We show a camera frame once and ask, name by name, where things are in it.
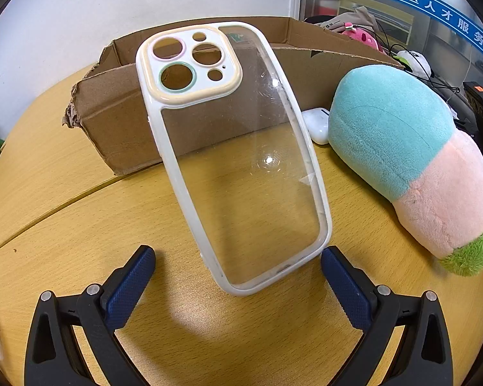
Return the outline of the pig plush toy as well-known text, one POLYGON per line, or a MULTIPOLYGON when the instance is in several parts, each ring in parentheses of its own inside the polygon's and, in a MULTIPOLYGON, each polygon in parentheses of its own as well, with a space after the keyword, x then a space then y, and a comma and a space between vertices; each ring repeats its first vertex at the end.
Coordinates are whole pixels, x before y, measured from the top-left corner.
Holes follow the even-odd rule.
POLYGON ((443 268, 483 270, 483 154, 439 95, 388 65, 355 68, 337 86, 328 140, 443 268))

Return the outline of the clear white phone case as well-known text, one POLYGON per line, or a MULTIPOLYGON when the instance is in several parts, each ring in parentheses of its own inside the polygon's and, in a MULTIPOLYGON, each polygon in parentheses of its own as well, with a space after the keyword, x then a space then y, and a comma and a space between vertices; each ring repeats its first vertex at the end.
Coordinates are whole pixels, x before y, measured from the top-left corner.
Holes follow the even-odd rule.
POLYGON ((217 285, 247 296, 321 254, 332 233, 298 101, 265 35, 240 21, 157 32, 135 65, 173 192, 217 285))

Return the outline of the cardboard box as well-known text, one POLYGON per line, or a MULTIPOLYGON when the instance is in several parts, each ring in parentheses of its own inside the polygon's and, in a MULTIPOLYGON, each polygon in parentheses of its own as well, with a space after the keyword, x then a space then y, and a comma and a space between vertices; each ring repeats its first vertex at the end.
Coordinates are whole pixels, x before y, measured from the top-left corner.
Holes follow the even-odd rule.
MULTIPOLYGON (((63 124, 86 134, 105 164, 117 176, 160 163, 147 119, 135 56, 146 38, 211 18, 165 23, 113 40, 100 59, 77 82, 63 124)), ((242 17, 270 43, 301 110, 331 106, 339 81, 364 65, 401 64, 354 39, 291 17, 242 17)))

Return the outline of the white earbuds case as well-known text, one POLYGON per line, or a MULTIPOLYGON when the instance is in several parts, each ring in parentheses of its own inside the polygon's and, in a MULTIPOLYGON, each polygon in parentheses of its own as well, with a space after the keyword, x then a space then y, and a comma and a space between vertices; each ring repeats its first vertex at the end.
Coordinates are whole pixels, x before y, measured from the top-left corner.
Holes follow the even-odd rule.
POLYGON ((317 145, 327 145, 330 112, 324 107, 303 111, 303 118, 310 138, 317 145))

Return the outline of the white round device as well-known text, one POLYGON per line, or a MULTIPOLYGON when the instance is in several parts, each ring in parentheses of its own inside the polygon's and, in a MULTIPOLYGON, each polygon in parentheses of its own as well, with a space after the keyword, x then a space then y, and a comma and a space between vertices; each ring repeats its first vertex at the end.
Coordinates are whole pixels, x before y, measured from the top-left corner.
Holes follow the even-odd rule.
POLYGON ((413 76, 422 79, 430 79, 432 70, 428 60, 417 51, 401 50, 394 56, 408 72, 413 76))

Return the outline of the pink plush toy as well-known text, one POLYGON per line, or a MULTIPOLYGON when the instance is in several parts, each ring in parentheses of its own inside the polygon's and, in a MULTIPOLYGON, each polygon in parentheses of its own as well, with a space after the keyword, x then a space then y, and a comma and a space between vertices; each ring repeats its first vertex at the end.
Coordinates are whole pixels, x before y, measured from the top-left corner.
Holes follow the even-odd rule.
POLYGON ((373 48, 379 52, 383 52, 382 46, 378 40, 374 38, 371 32, 366 31, 361 27, 355 26, 353 23, 346 22, 342 34, 352 40, 358 41, 366 46, 373 48))

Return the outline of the beige folded garment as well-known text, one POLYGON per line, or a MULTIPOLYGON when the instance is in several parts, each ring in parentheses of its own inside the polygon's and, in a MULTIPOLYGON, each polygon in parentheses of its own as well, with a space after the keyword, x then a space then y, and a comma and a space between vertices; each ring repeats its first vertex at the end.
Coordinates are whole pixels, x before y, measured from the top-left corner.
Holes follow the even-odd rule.
POLYGON ((353 11, 346 11, 329 20, 317 21, 315 25, 332 32, 341 33, 346 29, 347 23, 351 23, 353 26, 368 27, 374 32, 379 31, 376 18, 364 6, 356 7, 353 11))

